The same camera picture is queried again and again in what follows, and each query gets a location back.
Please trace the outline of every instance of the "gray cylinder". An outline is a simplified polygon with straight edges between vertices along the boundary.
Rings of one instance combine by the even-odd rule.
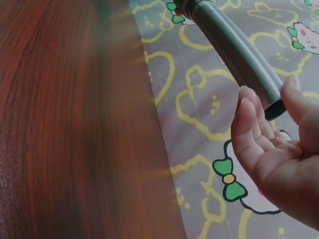
[[[266,120],[286,108],[280,96],[283,82],[243,32],[216,6],[214,0],[174,0],[184,16],[193,20],[225,62],[239,86],[260,97]]]

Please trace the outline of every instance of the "wooden table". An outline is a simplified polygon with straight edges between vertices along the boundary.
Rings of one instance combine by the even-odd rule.
[[[183,239],[125,0],[0,0],[2,239]]]

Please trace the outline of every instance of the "green bow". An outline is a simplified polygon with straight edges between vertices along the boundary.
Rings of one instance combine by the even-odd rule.
[[[296,49],[304,49],[304,46],[300,42],[296,41],[296,40],[298,40],[296,29],[292,28],[292,27],[287,27],[287,30],[293,39],[293,47]]]
[[[308,6],[312,6],[312,4],[309,0],[305,0],[305,4],[307,4]]]
[[[235,202],[248,195],[246,188],[236,181],[233,175],[233,161],[231,158],[219,159],[213,162],[213,170],[222,177],[225,184],[223,197],[227,202]]]
[[[168,2],[168,3],[166,3],[166,8],[172,12],[176,9],[176,5],[173,2]],[[183,21],[185,21],[185,17],[173,15],[171,20],[173,23],[179,24],[179,23],[182,23]]]

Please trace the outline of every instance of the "plastic tablecloth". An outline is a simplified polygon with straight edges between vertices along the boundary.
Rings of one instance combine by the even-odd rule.
[[[270,203],[238,163],[230,125],[238,85],[194,22],[174,3],[132,0],[189,239],[319,239]],[[284,80],[319,101],[319,0],[217,0]],[[287,113],[275,126],[298,137]]]

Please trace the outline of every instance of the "cylinder opening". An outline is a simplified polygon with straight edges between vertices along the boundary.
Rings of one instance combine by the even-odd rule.
[[[281,116],[285,111],[286,107],[284,105],[284,101],[279,99],[265,109],[265,118],[268,121],[272,121]]]

